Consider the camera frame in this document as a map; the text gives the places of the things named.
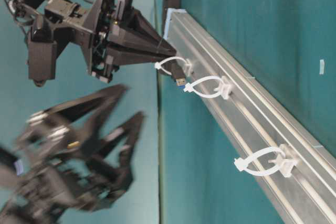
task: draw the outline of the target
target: aluminum rail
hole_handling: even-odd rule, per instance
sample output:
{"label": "aluminum rail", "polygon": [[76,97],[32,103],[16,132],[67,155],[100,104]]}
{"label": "aluminum rail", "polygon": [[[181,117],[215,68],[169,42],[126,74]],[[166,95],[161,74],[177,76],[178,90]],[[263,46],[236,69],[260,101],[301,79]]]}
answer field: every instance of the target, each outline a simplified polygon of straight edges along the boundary
{"label": "aluminum rail", "polygon": [[[299,160],[290,178],[256,177],[284,222],[336,223],[336,159],[188,13],[171,13],[166,27],[167,40],[192,64],[191,81],[226,76],[233,82],[228,100],[203,101],[241,157],[287,144]],[[207,81],[196,88],[210,94],[217,87]],[[259,158],[253,168],[272,167],[274,157]]]}

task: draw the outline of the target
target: white cable tie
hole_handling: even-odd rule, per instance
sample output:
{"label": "white cable tie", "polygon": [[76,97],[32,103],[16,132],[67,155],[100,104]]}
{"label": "white cable tie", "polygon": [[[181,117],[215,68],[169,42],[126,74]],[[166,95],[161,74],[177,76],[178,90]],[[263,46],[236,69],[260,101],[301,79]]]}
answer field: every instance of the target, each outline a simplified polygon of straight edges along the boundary
{"label": "white cable tie", "polygon": [[182,57],[178,57],[178,56],[169,57],[169,58],[164,59],[164,60],[161,61],[161,62],[156,62],[156,63],[154,64],[154,67],[155,67],[157,70],[160,70],[160,69],[161,69],[163,72],[165,72],[166,74],[168,74],[168,75],[171,76],[172,73],[170,73],[169,71],[165,70],[165,69],[162,67],[163,64],[165,64],[165,63],[167,63],[168,61],[171,61],[171,60],[181,60],[181,61],[183,61],[183,62],[185,63],[185,66],[187,66],[187,67],[191,67],[190,62],[189,62],[187,59],[183,59]]}
{"label": "white cable tie", "polygon": [[278,154],[277,158],[275,160],[269,160],[269,163],[274,163],[280,166],[280,172],[285,178],[290,178],[292,176],[292,170],[294,166],[296,166],[299,162],[297,156],[293,154],[292,149],[286,145],[281,144],[280,149],[283,150],[283,152],[286,153],[286,157],[282,156],[281,154]]}
{"label": "white cable tie", "polygon": [[[272,152],[279,153],[280,155],[278,155],[278,157],[281,156],[282,159],[280,158],[279,159],[277,158],[277,159],[279,161],[285,161],[285,162],[278,163],[277,161],[270,161],[270,163],[275,163],[275,166],[273,166],[272,168],[268,170],[255,171],[255,170],[251,170],[247,168],[251,162],[257,160],[259,157],[264,156],[265,154],[272,153]],[[282,166],[287,161],[289,161],[288,159],[285,159],[285,157],[286,157],[286,154],[284,153],[282,149],[278,147],[268,147],[268,148],[264,148],[264,149],[261,149],[253,153],[252,155],[248,156],[246,159],[242,159],[241,157],[238,159],[235,159],[234,164],[240,172],[246,171],[247,173],[250,173],[251,175],[264,177],[264,176],[272,175],[276,173],[277,171],[279,171],[282,168]]]}
{"label": "white cable tie", "polygon": [[[194,89],[194,86],[200,84],[201,82],[208,81],[208,80],[217,80],[217,81],[219,81],[218,88],[214,89],[214,91],[217,91],[216,93],[214,93],[214,94],[202,94],[202,93],[200,93],[200,92],[198,92],[197,90]],[[226,77],[220,78],[218,76],[203,77],[203,78],[200,78],[197,81],[194,81],[193,83],[187,83],[185,85],[185,88],[184,88],[183,91],[184,92],[189,92],[189,93],[194,92],[197,95],[199,95],[200,97],[208,98],[208,99],[222,96],[225,100],[227,100],[229,94],[232,91],[233,85],[226,83],[224,80],[227,80],[227,78]]]}

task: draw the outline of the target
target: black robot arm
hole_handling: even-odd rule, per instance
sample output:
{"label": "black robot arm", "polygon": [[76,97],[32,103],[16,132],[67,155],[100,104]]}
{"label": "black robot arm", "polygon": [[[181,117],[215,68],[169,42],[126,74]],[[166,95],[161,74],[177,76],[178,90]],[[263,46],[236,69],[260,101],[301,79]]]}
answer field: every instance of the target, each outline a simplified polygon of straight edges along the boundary
{"label": "black robot arm", "polygon": [[[122,85],[109,87],[32,115],[16,141],[30,164],[25,173],[16,165],[18,157],[0,148],[0,186],[14,195],[0,211],[1,224],[57,224],[68,208],[109,208],[126,193],[133,182],[131,160],[144,115],[138,112],[100,137],[125,91]],[[89,113],[82,127],[72,126]],[[113,151],[119,151],[118,167],[107,162]],[[69,161],[74,159],[87,166],[88,175],[71,167]],[[16,203],[15,196],[24,198],[25,204]]]}
{"label": "black robot arm", "polygon": [[[44,1],[44,13],[39,13],[37,8]],[[133,8],[133,0],[95,0],[90,9],[70,0],[5,2],[25,33],[29,78],[39,87],[55,78],[56,60],[69,43],[80,46],[88,74],[106,83],[120,66],[161,61],[176,54]],[[176,62],[165,68],[178,85],[181,80],[183,84],[185,75]]]}

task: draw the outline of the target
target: green backdrop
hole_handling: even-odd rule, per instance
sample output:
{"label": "green backdrop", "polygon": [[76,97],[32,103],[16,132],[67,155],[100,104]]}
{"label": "green backdrop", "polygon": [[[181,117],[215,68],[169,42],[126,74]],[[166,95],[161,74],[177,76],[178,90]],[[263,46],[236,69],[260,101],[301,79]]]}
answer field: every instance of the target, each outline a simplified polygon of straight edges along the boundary
{"label": "green backdrop", "polygon": [[[182,8],[336,154],[334,0],[182,0]],[[236,171],[236,152],[199,98],[163,78],[161,103],[164,223],[281,222],[254,179]]]}
{"label": "green backdrop", "polygon": [[[154,24],[154,0],[134,0],[134,5]],[[28,54],[23,35],[12,22],[4,4],[0,4],[0,15],[0,143],[10,148],[32,113],[90,94],[107,85],[86,74],[80,48],[69,45],[57,61],[56,80],[47,82],[43,88],[35,87],[27,80]],[[139,110],[147,116],[133,160],[134,184],[110,210],[93,214],[70,210],[62,218],[64,224],[159,223],[155,70],[150,64],[122,67],[110,85],[117,83],[126,84],[130,91],[104,128],[105,133]],[[0,207],[7,196],[8,193],[1,192]]]}

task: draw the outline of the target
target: usb connector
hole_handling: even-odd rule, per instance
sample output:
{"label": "usb connector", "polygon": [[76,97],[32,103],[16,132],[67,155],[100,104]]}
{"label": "usb connector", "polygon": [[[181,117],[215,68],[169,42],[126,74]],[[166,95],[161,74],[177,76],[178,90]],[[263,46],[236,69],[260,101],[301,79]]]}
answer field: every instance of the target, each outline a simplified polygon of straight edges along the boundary
{"label": "usb connector", "polygon": [[185,78],[176,79],[176,85],[178,87],[183,87],[183,86],[185,86],[185,84],[186,84]]}

